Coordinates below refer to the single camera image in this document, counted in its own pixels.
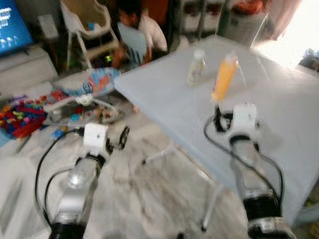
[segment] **tv stand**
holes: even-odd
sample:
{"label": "tv stand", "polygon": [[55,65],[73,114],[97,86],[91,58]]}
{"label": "tv stand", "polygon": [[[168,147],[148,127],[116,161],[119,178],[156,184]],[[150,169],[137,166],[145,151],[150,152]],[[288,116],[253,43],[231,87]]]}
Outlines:
{"label": "tv stand", "polygon": [[40,47],[0,58],[0,95],[9,96],[44,81],[57,78],[49,55]]}

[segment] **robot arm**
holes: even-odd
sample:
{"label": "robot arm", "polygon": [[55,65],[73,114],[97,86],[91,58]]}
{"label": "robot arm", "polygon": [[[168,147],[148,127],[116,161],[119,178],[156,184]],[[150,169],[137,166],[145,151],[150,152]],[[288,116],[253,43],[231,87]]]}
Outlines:
{"label": "robot arm", "polygon": [[114,149],[125,147],[129,132],[130,129],[125,127],[119,143],[110,143],[106,126],[94,123],[85,126],[84,146],[89,153],[79,158],[68,174],[49,239],[83,238],[102,167]]}
{"label": "robot arm", "polygon": [[[262,168],[259,167],[260,154],[248,136],[234,136],[230,139],[230,144],[235,155],[262,173]],[[276,192],[238,160],[232,161],[232,168],[249,222],[248,235],[252,239],[297,239],[282,218]]]}
{"label": "robot arm", "polygon": [[79,158],[68,175],[67,187],[52,224],[50,239],[81,239],[89,220],[98,177],[105,163],[98,155]]}

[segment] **television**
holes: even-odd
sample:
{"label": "television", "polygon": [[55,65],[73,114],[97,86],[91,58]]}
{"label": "television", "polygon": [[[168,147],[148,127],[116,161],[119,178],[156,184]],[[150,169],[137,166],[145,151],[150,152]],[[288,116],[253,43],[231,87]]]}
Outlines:
{"label": "television", "polygon": [[33,39],[14,0],[0,0],[0,56],[32,43]]}

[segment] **person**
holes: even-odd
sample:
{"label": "person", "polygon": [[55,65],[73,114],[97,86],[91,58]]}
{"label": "person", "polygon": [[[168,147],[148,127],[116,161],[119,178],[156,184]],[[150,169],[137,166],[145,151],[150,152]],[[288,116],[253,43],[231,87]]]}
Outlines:
{"label": "person", "polygon": [[[145,35],[147,52],[141,65],[149,63],[155,52],[157,55],[164,55],[167,52],[166,39],[160,26],[150,17],[142,15],[140,0],[118,0],[118,9],[121,23],[133,27]],[[114,53],[112,67],[119,69],[126,57],[125,45],[121,43]]]}

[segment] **blue object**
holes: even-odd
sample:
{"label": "blue object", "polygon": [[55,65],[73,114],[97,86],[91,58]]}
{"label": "blue object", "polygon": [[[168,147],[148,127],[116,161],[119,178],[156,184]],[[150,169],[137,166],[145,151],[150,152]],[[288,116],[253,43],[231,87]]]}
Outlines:
{"label": "blue object", "polygon": [[145,35],[132,27],[125,26],[123,23],[118,23],[119,31],[123,42],[129,49],[129,59],[131,67],[138,67],[144,60],[146,55],[147,45]]}
{"label": "blue object", "polygon": [[60,129],[57,129],[55,132],[51,134],[51,139],[57,139],[61,137],[62,135],[64,135],[64,132]]}
{"label": "blue object", "polygon": [[0,55],[33,43],[14,0],[0,1]]}
{"label": "blue object", "polygon": [[5,145],[10,140],[10,135],[6,131],[0,128],[0,147]]}
{"label": "blue object", "polygon": [[71,121],[78,122],[80,120],[80,115],[71,115]]}
{"label": "blue object", "polygon": [[88,26],[89,26],[90,30],[94,30],[94,23],[93,22],[89,22]]}

